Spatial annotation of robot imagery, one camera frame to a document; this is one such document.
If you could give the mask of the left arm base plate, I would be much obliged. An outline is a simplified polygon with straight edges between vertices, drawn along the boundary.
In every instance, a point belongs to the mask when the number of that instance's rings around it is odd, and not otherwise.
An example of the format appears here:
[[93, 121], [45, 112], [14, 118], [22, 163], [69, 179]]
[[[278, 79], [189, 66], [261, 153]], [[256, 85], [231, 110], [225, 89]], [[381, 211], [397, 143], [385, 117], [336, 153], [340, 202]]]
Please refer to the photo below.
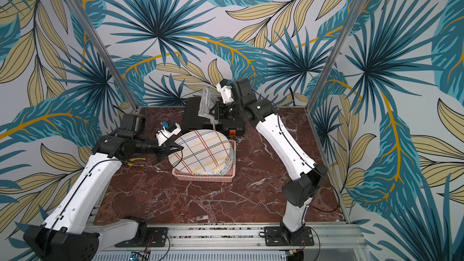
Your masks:
[[167, 240], [167, 227], [142, 227], [136, 232], [133, 239], [123, 241], [115, 245], [116, 248], [160, 248], [164, 247]]

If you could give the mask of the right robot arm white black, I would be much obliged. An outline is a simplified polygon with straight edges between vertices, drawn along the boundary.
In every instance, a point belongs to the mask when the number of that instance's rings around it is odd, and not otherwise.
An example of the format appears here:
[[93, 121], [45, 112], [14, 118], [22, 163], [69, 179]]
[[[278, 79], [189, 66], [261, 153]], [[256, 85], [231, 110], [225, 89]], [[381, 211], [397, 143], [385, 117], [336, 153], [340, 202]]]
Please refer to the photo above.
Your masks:
[[222, 100], [211, 108], [211, 115], [217, 120], [241, 119], [251, 124], [275, 150], [291, 179], [282, 189], [286, 210], [280, 225], [265, 229], [267, 244], [303, 243], [311, 236], [305, 225], [306, 213], [327, 169], [300, 147], [283, 124], [277, 106], [266, 98], [258, 99], [248, 79], [223, 79], [216, 89]]

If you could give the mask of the white plate coloured plaid lines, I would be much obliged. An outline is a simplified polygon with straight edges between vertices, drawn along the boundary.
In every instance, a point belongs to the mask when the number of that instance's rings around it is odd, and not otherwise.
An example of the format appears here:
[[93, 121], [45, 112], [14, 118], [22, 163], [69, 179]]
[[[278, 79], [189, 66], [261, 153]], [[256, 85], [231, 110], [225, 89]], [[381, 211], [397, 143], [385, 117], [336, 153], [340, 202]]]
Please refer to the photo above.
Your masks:
[[230, 140], [224, 134], [207, 129], [188, 132], [175, 142], [183, 146], [183, 151], [171, 155], [169, 162], [173, 168], [189, 175], [218, 167], [232, 149]]

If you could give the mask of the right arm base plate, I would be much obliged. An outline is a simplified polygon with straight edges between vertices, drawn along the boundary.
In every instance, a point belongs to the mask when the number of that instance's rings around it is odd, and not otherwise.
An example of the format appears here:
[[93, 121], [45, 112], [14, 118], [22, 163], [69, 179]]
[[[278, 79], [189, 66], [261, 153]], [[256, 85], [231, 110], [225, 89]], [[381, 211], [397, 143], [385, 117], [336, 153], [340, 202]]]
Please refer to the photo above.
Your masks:
[[305, 226], [296, 232], [290, 232], [281, 226], [265, 227], [259, 236], [265, 239], [268, 247], [311, 247], [315, 244], [312, 230]]

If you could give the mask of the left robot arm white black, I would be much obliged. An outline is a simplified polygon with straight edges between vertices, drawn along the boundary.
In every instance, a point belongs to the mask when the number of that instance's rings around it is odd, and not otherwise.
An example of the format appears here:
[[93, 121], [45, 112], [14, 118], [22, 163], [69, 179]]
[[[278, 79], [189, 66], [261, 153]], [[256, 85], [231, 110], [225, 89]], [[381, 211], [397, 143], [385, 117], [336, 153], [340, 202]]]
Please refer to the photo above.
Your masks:
[[112, 177], [136, 154], [153, 154], [163, 160], [182, 146], [171, 137], [181, 132], [179, 124], [162, 122], [154, 138], [142, 138], [146, 119], [125, 114], [120, 126], [102, 136], [93, 147], [83, 172], [65, 198], [41, 225], [31, 225], [25, 243], [42, 261], [90, 261], [104, 249], [116, 245], [141, 247], [148, 244], [146, 221], [127, 217], [121, 221], [87, 229], [88, 218]]

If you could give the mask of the white plate colourful squiggle pattern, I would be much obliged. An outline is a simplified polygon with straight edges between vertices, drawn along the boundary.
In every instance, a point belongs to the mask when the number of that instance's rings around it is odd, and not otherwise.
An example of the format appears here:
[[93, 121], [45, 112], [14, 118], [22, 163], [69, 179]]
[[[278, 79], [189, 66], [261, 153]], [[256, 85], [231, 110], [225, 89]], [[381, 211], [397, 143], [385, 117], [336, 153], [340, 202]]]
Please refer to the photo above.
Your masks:
[[224, 159], [223, 163], [218, 167], [210, 169], [206, 172], [195, 173], [195, 176], [225, 176], [232, 168], [235, 160], [235, 151], [230, 149], [228, 156]]

